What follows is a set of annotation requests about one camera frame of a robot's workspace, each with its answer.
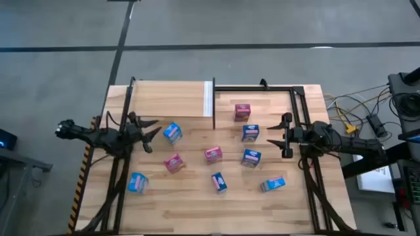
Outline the yellow black hazard strip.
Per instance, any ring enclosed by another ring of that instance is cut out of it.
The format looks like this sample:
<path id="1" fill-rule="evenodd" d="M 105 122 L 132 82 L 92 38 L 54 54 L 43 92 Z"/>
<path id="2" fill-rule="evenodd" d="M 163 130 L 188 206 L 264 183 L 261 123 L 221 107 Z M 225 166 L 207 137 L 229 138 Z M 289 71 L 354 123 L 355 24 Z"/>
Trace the yellow black hazard strip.
<path id="1" fill-rule="evenodd" d="M 94 150 L 95 149 L 91 147 L 90 144 L 85 146 L 66 235 L 73 234 L 77 225 L 79 211 L 83 200 L 83 194 L 85 192 L 85 186 L 87 184 L 87 178 L 89 175 Z"/>

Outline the black power adapter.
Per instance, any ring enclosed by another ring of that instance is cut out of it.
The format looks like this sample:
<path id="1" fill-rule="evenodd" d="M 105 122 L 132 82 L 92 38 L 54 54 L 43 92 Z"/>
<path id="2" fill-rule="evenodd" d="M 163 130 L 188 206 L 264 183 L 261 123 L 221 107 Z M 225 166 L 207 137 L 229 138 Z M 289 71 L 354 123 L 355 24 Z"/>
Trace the black power adapter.
<path id="1" fill-rule="evenodd" d="M 376 137 L 384 138 L 387 135 L 387 131 L 384 128 L 384 124 L 381 122 L 380 118 L 376 114 L 368 115 L 366 119 L 373 132 L 375 133 Z"/>

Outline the wooden shelf board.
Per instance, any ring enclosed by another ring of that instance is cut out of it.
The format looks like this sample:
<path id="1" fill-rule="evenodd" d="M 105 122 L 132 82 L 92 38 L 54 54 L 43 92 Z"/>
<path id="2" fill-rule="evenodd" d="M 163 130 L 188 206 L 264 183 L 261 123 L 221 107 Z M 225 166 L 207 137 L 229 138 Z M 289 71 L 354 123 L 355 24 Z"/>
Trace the wooden shelf board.
<path id="1" fill-rule="evenodd" d="M 212 117 L 211 81 L 136 81 L 130 108 L 149 117 Z"/>

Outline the white board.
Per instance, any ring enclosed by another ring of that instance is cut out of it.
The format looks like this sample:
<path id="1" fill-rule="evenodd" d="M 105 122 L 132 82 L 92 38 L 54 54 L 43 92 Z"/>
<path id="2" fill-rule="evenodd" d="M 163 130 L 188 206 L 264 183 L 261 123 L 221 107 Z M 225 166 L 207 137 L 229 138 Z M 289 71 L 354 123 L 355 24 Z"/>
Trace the white board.
<path id="1" fill-rule="evenodd" d="M 358 189 L 378 193 L 395 193 L 389 166 L 357 175 Z"/>

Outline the Rice Krispies cereal box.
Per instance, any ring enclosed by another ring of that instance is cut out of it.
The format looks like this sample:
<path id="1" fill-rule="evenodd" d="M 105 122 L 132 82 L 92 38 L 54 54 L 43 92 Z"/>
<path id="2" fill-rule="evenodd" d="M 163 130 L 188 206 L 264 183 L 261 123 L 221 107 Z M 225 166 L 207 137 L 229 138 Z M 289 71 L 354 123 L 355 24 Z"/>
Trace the Rice Krispies cereal box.
<path id="1" fill-rule="evenodd" d="M 283 187 L 284 185 L 285 185 L 284 178 L 282 176 L 279 176 L 279 177 L 264 181 L 260 185 L 260 187 L 261 187 L 262 192 L 268 192 L 268 191 L 272 191 L 280 187 Z"/>
<path id="2" fill-rule="evenodd" d="M 148 187 L 149 179 L 139 172 L 132 172 L 127 189 L 131 192 L 144 194 Z"/>
<path id="3" fill-rule="evenodd" d="M 163 135 L 167 139 L 167 141 L 172 145 L 174 145 L 183 137 L 182 131 L 176 123 L 171 123 L 163 131 Z"/>

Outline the Frosted Flakes cereal box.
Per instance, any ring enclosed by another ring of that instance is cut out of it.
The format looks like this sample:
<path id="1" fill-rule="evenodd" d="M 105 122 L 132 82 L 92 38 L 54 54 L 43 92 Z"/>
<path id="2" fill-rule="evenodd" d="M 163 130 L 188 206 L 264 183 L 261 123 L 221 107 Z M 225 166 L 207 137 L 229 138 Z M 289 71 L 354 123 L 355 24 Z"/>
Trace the Frosted Flakes cereal box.
<path id="1" fill-rule="evenodd" d="M 211 179 L 218 193 L 222 193 L 227 190 L 226 182 L 220 172 L 213 174 Z"/>
<path id="2" fill-rule="evenodd" d="M 255 168 L 259 164 L 260 160 L 261 152 L 252 149 L 245 149 L 241 164 L 246 167 Z"/>
<path id="3" fill-rule="evenodd" d="M 258 125 L 244 125 L 242 132 L 242 142 L 255 142 L 259 136 Z"/>

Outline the Raisin Bran cereal box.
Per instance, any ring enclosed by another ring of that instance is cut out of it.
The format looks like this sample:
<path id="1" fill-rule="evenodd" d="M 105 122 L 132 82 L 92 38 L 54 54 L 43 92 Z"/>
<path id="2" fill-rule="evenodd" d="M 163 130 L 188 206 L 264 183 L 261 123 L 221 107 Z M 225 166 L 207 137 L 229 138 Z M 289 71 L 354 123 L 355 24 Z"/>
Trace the Raisin Bran cereal box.
<path id="1" fill-rule="evenodd" d="M 234 108 L 234 120 L 236 122 L 247 122 L 251 114 L 250 104 L 236 104 Z"/>
<path id="2" fill-rule="evenodd" d="M 171 174 L 174 174 L 178 172 L 181 168 L 185 167 L 185 163 L 180 158 L 178 153 L 173 155 L 171 158 L 165 160 L 163 164 Z"/>
<path id="3" fill-rule="evenodd" d="M 220 147 L 214 147 L 204 151 L 206 163 L 208 165 L 222 161 L 222 150 Z"/>

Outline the dark device with blue light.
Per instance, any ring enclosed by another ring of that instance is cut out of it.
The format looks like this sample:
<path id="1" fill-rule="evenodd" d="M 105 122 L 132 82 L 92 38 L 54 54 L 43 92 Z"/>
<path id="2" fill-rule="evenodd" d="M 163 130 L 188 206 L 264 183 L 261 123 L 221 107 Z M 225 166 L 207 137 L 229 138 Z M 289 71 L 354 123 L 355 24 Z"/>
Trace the dark device with blue light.
<path id="1" fill-rule="evenodd" d="M 13 151 L 17 142 L 17 136 L 0 128 L 0 148 Z"/>

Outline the grey desk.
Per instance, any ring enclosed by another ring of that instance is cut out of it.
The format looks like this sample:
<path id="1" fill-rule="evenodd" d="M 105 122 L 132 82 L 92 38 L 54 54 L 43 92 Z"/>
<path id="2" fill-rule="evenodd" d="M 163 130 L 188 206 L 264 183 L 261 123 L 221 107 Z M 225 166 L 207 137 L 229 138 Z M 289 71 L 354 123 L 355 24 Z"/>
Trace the grey desk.
<path id="1" fill-rule="evenodd" d="M 7 236 L 12 231 L 18 203 L 32 176 L 32 169 L 50 172 L 52 167 L 52 164 L 0 148 L 0 236 Z"/>

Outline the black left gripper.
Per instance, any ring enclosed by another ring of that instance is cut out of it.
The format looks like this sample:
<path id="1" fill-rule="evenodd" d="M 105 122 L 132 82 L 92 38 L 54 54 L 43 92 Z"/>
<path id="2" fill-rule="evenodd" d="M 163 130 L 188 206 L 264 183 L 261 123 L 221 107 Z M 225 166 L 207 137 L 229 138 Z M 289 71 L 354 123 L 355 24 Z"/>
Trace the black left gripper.
<path id="1" fill-rule="evenodd" d="M 154 136 L 161 130 L 161 127 L 155 128 L 154 130 L 144 133 L 142 129 L 148 128 L 156 124 L 158 120 L 143 121 L 140 116 L 135 112 L 129 113 L 129 133 L 131 140 L 135 142 L 141 141 L 144 151 L 146 153 L 151 153 L 152 148 L 150 147 L 150 142 L 153 140 Z"/>

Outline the black aluminium table frame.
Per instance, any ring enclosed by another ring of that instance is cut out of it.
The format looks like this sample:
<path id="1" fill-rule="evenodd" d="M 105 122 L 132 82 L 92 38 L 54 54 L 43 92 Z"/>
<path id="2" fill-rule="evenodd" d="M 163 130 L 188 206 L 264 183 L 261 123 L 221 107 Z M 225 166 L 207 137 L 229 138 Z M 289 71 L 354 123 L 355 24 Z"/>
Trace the black aluminium table frame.
<path id="1" fill-rule="evenodd" d="M 144 194 L 122 189 L 97 231 L 103 234 L 300 234 L 337 225 L 306 188 L 306 173 L 298 145 L 293 157 L 267 140 L 279 140 L 276 126 L 291 112 L 297 125 L 327 121 L 319 85 L 217 85 L 213 82 L 212 117 L 149 117 L 162 128 L 176 123 L 183 137 L 174 145 L 162 133 L 152 142 L 152 153 L 136 144 L 128 161 L 115 161 L 94 149 L 75 231 L 88 226 L 107 197 L 111 179 L 129 182 L 132 172 L 149 179 Z M 125 87 L 110 87 L 104 109 L 116 118 L 124 114 Z M 234 120 L 236 104 L 250 104 L 247 122 Z M 255 142 L 242 142 L 244 125 L 258 125 Z M 208 165 L 204 151 L 220 147 L 222 161 Z M 245 149 L 261 152 L 255 168 L 241 164 Z M 179 154 L 185 167 L 171 174 L 163 162 Z M 220 172 L 227 190 L 218 193 L 211 176 Z M 282 176 L 285 185 L 262 192 L 260 185 Z"/>

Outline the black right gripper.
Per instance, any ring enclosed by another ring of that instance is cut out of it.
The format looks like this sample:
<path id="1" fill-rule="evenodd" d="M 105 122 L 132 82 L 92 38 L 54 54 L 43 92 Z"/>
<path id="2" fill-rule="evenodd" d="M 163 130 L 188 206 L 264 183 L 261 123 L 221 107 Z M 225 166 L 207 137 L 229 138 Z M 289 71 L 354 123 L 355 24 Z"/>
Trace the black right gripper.
<path id="1" fill-rule="evenodd" d="M 271 144 L 282 149 L 282 157 L 290 159 L 293 157 L 293 149 L 290 147 L 290 142 L 299 143 L 303 141 L 303 129 L 301 127 L 290 128 L 292 122 L 292 114 L 284 113 L 282 115 L 282 122 L 274 127 L 269 127 L 269 130 L 281 130 L 284 129 L 283 139 L 284 141 L 278 140 L 267 140 Z"/>

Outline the black metal beam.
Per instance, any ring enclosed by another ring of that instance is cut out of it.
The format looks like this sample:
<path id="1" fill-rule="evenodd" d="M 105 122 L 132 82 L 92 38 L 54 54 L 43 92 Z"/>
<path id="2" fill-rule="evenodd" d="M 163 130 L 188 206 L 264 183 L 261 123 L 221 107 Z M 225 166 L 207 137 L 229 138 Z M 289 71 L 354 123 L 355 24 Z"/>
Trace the black metal beam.
<path id="1" fill-rule="evenodd" d="M 362 156 L 362 159 L 342 167 L 345 179 L 389 166 L 398 161 L 413 161 L 420 163 L 420 160 L 415 160 L 413 158 L 406 142 L 388 149 L 385 149 L 382 144 L 378 144 L 374 147 L 345 149 L 343 153 Z"/>

